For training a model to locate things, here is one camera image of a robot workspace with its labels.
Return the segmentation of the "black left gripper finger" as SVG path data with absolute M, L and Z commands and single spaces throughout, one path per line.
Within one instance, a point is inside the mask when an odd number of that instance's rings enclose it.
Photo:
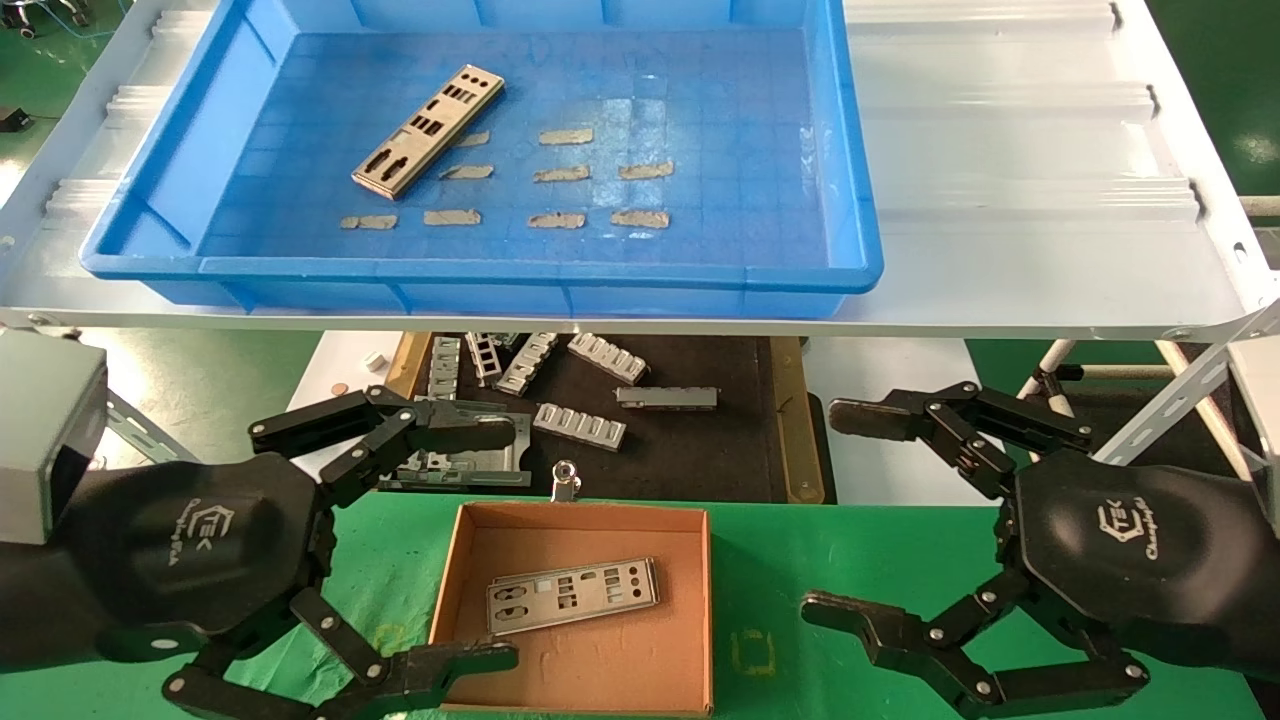
M 200 719 L 383 719 L 442 706 L 462 676 L 518 666 L 517 647 L 494 641 L 416 644 L 380 656 L 315 588 L 293 594 L 288 607 L 352 673 L 332 698 L 310 705 L 228 682 L 237 653 L 219 641 L 166 679 L 164 700 Z
M 288 459 L 351 441 L 319 473 L 325 506 L 346 509 L 417 452 L 502 450 L 515 442 L 516 429 L 502 416 L 466 416 L 452 401 L 410 401 L 371 386 L 259 420 L 250 438 L 256 454 Z

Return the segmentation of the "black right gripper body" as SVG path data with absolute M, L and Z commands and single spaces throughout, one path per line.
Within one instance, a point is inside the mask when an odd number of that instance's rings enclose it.
M 1166 664 L 1277 661 L 1279 544 L 1247 482 L 1060 451 L 1014 477 L 1001 560 L 1041 597 L 1020 609 L 1084 620 Z

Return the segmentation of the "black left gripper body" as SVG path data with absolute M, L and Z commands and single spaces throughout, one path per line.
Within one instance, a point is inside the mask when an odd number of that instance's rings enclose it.
M 334 514 L 288 459 L 165 462 L 87 475 L 49 548 L 45 662 L 265 651 L 332 569 Z

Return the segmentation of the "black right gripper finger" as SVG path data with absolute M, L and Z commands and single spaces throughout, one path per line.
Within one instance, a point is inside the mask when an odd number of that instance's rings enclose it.
M 991 671 L 968 655 L 968 643 L 1039 597 L 1028 575 L 1002 571 L 932 619 L 827 591 L 808 592 L 800 615 L 812 625 L 856 637 L 872 665 L 924 682 L 964 719 L 1117 706 L 1149 684 L 1147 667 L 1107 630 L 1069 618 L 1053 618 L 1048 628 L 1061 630 L 1068 646 L 1084 653 L 1080 661 Z
M 1091 450 L 1091 433 L 1071 418 L 974 382 L 934 392 L 892 389 L 881 401 L 835 398 L 828 420 L 844 436 L 920 441 L 991 500 L 1011 498 L 1016 474 L 997 439 L 1039 456 Z

